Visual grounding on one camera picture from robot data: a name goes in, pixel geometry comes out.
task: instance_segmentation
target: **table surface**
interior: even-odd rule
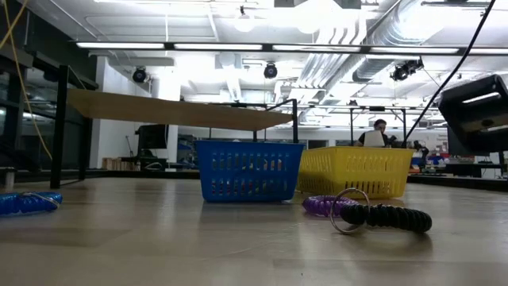
[[[85,117],[238,130],[262,130],[291,114],[70,89],[68,104]]]
[[[49,183],[19,184],[47,191]],[[338,234],[290,203],[204,203],[198,180],[102,178],[53,213],[0,219],[2,285],[506,285],[508,196],[409,184],[427,235]]]

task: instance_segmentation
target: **key ring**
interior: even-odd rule
[[[365,198],[365,200],[367,201],[367,216],[369,216],[370,214],[370,211],[371,211],[371,202],[368,200],[368,196],[367,194],[364,192],[364,191],[361,191],[361,190],[358,190],[357,188],[355,187],[351,187],[351,188],[347,188],[343,191],[341,191],[336,197],[335,199],[333,200],[332,202],[332,206],[330,208],[330,214],[333,214],[333,210],[335,210],[335,204],[337,203],[337,201],[339,201],[341,199],[341,197],[343,195],[346,195],[348,193],[353,193],[353,192],[359,192],[360,194],[362,194]],[[335,218],[334,218],[334,215],[330,215],[330,222],[332,223],[333,227],[338,230],[339,232],[341,232],[341,234],[353,234],[355,233],[356,231],[362,229],[363,227],[365,227],[365,222],[361,225],[351,225],[350,227],[348,227],[346,230],[342,230],[341,228],[339,228],[337,226],[337,224],[335,223]]]

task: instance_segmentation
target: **black coiled keychain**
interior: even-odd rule
[[[352,224],[347,230],[342,230],[335,224],[333,215],[330,215],[330,221],[336,230],[342,234],[350,234],[357,231],[360,227],[368,224],[369,226],[390,226],[401,230],[410,230],[416,233],[425,233],[432,227],[432,219],[430,215],[423,211],[406,209],[403,207],[384,206],[379,204],[375,207],[371,206],[365,192],[355,188],[343,190],[333,200],[330,213],[333,213],[335,204],[340,200],[342,195],[350,192],[359,192],[367,201],[367,206],[363,205],[343,205],[339,211],[339,215],[345,222]]]

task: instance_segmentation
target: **man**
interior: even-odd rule
[[[381,135],[383,136],[383,141],[385,146],[390,144],[390,140],[388,139],[388,136],[384,133],[384,130],[387,128],[387,122],[383,119],[378,119],[374,122],[374,130],[381,131]],[[365,133],[363,133],[358,141],[355,143],[355,146],[357,147],[363,147],[365,142]]]

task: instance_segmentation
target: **pillar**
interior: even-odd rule
[[[175,71],[163,72],[152,80],[152,97],[172,101],[180,100],[180,81]],[[169,126],[167,131],[167,158],[170,163],[177,161],[177,152],[178,126]]]

